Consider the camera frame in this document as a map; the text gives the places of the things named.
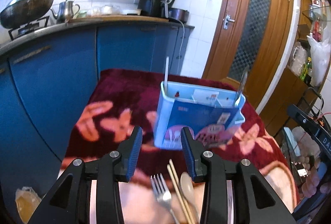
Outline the wooden chopstick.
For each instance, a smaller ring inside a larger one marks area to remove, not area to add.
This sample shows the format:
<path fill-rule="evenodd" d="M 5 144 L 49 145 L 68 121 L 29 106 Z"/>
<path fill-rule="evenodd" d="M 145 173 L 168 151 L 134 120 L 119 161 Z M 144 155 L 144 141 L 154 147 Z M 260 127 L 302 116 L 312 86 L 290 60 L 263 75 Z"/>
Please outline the wooden chopstick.
<path fill-rule="evenodd" d="M 176 180 L 174 178 L 174 174 L 173 174 L 173 171 L 172 171 L 172 169 L 170 167 L 170 164 L 167 165 L 167 170 L 168 170 L 168 173 L 170 175 L 170 178 L 171 178 L 171 181 L 172 181 L 174 190 L 176 192 L 177 198 L 178 198 L 178 200 L 180 202 L 180 205 L 181 205 L 182 211 L 184 213 L 184 216 L 186 217 L 187 223 L 192 223 L 191 218 L 190 218 L 190 214 L 189 214 L 189 212 L 187 210 L 187 207 L 185 206 L 185 203 L 183 201 L 183 198 L 182 198 L 182 196 L 180 194 L 180 191 L 179 191 L 178 185 L 176 183 Z"/>
<path fill-rule="evenodd" d="M 192 224 L 194 224 L 194 223 L 195 223 L 194 216 L 193 216 L 193 214 L 192 214 L 192 211 L 191 211 L 190 206 L 188 205 L 188 202 L 186 201 L 185 197 L 184 197 L 183 194 L 181 193 L 181 190 L 180 190 L 180 182 L 179 182 L 179 179 L 178 179 L 178 175 L 177 175 L 176 169 L 174 168 L 174 164 L 173 164 L 173 162 L 172 162 L 171 159 L 169 160 L 169 164 L 170 164 L 170 167 L 171 167 L 171 169 L 172 169 L 172 171 L 173 171 L 174 178 L 175 178 L 176 183 L 177 183 L 177 185 L 178 185 L 178 188 L 179 188 L 180 194 L 181 194 L 181 196 L 182 196 L 182 198 L 183 198 L 183 201 L 184 201 L 184 203 L 185 203 L 185 206 L 187 207 L 187 210 L 188 210 L 188 212 L 189 212 L 189 214 L 190 214 L 190 218 L 191 218 Z"/>

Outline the white spoon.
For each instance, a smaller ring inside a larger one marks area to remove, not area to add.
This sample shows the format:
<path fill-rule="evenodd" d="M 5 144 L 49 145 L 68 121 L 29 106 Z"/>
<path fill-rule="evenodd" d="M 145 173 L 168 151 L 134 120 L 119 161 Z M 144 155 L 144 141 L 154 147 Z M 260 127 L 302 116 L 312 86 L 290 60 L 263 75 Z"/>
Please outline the white spoon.
<path fill-rule="evenodd" d="M 195 203 L 195 192 L 194 187 L 191 181 L 191 178 L 187 172 L 183 172 L 180 178 L 180 187 L 182 194 L 185 197 L 186 201 L 190 203 L 191 208 L 194 210 L 195 223 L 199 223 L 200 217 L 198 208 Z"/>

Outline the silver fork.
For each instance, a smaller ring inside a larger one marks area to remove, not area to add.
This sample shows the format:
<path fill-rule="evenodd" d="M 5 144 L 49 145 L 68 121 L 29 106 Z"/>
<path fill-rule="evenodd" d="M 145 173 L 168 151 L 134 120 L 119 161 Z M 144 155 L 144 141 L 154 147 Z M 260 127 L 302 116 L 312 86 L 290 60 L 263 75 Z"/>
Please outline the silver fork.
<path fill-rule="evenodd" d="M 150 180 L 153 193 L 157 202 L 170 213 L 170 215 L 173 217 L 175 224 L 180 224 L 180 221 L 178 220 L 174 213 L 174 210 L 172 209 L 172 195 L 166 185 L 166 181 L 163 175 L 153 175 L 150 177 Z"/>

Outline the yellow plastic bag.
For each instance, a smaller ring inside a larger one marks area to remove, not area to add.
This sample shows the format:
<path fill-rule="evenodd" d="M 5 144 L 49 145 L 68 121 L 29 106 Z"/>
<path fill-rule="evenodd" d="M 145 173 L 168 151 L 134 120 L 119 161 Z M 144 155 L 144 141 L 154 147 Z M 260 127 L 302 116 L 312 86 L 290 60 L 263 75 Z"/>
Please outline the yellow plastic bag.
<path fill-rule="evenodd" d="M 23 223 L 28 223 L 42 199 L 31 187 L 23 187 L 15 192 L 15 203 Z"/>

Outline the wooden shelf unit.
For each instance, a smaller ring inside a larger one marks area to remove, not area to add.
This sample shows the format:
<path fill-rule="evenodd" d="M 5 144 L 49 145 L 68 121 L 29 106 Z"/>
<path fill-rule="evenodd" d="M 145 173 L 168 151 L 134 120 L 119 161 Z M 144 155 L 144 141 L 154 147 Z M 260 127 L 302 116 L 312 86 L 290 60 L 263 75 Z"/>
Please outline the wooden shelf unit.
<path fill-rule="evenodd" d="M 285 67 L 276 88 L 260 113 L 266 131 L 273 137 L 278 135 L 284 126 L 296 126 L 287 115 L 287 107 L 296 104 L 303 109 L 311 108 L 323 86 L 313 84 L 311 47 L 307 36 L 316 29 L 316 19 L 319 26 L 326 26 L 330 6 L 327 0 L 299 1 L 299 20 L 295 24 L 294 37 L 285 57 Z"/>

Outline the white plastic bag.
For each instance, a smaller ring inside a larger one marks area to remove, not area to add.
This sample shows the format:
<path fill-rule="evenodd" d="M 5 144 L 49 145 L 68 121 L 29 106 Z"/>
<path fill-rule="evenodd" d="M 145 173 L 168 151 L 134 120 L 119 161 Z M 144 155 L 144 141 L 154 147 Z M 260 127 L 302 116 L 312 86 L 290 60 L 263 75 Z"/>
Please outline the white plastic bag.
<path fill-rule="evenodd" d="M 322 42 L 317 42 L 312 37 L 307 36 L 307 40 L 310 45 L 313 65 L 312 83 L 313 86 L 318 87 L 324 79 L 330 61 L 330 37 L 327 37 Z"/>

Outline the blue utensil organizer box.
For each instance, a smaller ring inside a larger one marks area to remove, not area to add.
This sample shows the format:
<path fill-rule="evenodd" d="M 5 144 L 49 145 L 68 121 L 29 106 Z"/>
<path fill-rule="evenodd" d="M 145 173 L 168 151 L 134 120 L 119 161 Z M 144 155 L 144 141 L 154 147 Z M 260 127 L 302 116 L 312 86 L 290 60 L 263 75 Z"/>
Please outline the blue utensil organizer box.
<path fill-rule="evenodd" d="M 154 146 L 181 150 L 181 130 L 189 127 L 204 146 L 226 144 L 245 122 L 246 97 L 236 91 L 180 82 L 161 82 Z"/>

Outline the red floral blanket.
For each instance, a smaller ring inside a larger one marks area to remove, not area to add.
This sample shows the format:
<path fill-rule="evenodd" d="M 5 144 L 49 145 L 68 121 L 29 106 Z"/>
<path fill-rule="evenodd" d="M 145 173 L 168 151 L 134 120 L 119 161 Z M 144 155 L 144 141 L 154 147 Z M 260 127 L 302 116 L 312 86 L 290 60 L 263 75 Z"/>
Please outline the red floral blanket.
<path fill-rule="evenodd" d="M 161 150 L 154 146 L 153 127 L 157 118 L 160 85 L 164 75 L 125 69 L 107 69 L 71 132 L 62 169 L 76 158 L 92 161 L 117 149 L 134 126 L 143 130 L 143 143 L 135 173 L 128 183 L 120 184 L 125 223 L 173 223 L 186 218 L 176 195 L 172 197 L 174 216 L 156 200 L 150 177 L 162 174 L 166 184 L 172 182 L 167 164 L 176 172 L 186 171 L 183 153 Z M 287 161 L 275 139 L 269 135 L 255 109 L 246 102 L 242 108 L 245 122 L 225 145 L 213 149 L 230 161 L 250 160 L 282 199 L 289 211 L 299 202 L 299 191 Z"/>

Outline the blue base cabinets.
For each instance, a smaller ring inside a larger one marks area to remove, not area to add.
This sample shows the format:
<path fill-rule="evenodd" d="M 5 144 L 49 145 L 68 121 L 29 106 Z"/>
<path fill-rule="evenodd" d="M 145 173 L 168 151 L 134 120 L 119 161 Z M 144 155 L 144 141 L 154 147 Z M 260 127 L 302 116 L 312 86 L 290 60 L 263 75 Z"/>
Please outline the blue base cabinets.
<path fill-rule="evenodd" d="M 85 22 L 46 27 L 1 46 L 1 191 L 44 195 L 55 182 L 74 124 L 110 68 L 178 74 L 192 26 Z"/>

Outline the wooden door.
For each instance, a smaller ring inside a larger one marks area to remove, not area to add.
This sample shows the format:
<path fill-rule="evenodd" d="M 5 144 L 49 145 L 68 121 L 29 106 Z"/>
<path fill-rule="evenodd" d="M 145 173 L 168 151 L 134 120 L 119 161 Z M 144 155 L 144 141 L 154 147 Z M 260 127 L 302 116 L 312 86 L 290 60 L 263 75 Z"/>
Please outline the wooden door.
<path fill-rule="evenodd" d="M 281 62 L 293 14 L 293 0 L 223 0 L 203 78 L 239 87 L 257 108 Z"/>

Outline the gas stove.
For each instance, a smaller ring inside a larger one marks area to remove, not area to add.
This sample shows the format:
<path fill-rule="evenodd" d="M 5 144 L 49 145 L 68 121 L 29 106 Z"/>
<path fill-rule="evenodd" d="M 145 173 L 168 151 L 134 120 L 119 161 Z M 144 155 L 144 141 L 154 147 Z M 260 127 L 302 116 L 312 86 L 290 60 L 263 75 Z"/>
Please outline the gas stove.
<path fill-rule="evenodd" d="M 37 19 L 34 22 L 29 22 L 26 25 L 22 25 L 17 28 L 10 29 L 8 31 L 8 34 L 10 36 L 11 41 L 14 41 L 17 38 L 30 34 L 36 30 L 46 28 L 48 25 L 48 21 L 49 21 L 49 16 L 44 16 Z"/>

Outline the steel kettle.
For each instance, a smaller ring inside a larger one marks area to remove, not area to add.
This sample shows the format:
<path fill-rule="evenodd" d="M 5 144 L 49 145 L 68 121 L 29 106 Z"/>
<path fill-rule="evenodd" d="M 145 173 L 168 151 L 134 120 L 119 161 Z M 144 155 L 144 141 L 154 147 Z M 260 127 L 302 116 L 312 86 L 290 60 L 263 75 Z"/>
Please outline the steel kettle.
<path fill-rule="evenodd" d="M 58 13 L 55 13 L 52 9 L 50 10 L 56 23 L 59 24 L 69 22 L 69 20 L 79 13 L 80 6 L 74 4 L 73 0 L 65 0 L 59 4 Z"/>

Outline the wooden cutting board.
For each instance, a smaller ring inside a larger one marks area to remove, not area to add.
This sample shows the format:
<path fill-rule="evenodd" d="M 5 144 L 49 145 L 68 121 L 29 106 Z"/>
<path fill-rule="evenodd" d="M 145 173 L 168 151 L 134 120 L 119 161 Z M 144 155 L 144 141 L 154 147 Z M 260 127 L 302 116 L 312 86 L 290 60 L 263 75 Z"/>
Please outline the wooden cutting board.
<path fill-rule="evenodd" d="M 115 21 L 127 21 L 127 22 L 169 22 L 167 18 L 138 16 L 138 15 L 110 15 L 110 16 L 95 16 L 84 18 L 73 18 L 69 20 L 69 23 L 78 22 L 115 22 Z"/>

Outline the large black wok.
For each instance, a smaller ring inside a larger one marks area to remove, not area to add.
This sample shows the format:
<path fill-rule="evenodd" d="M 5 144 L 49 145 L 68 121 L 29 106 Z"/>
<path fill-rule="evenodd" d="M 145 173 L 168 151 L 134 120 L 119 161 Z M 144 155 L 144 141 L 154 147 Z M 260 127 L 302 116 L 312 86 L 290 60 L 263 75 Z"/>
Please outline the large black wok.
<path fill-rule="evenodd" d="M 45 15 L 54 0 L 11 0 L 1 12 L 1 25 L 16 29 Z"/>

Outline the black air fryer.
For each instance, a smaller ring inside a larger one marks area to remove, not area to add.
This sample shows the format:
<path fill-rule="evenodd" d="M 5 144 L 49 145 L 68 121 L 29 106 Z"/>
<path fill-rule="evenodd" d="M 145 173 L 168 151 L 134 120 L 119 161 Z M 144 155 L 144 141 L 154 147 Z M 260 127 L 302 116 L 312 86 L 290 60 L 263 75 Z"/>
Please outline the black air fryer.
<path fill-rule="evenodd" d="M 166 0 L 139 0 L 137 8 L 141 16 L 168 18 Z"/>

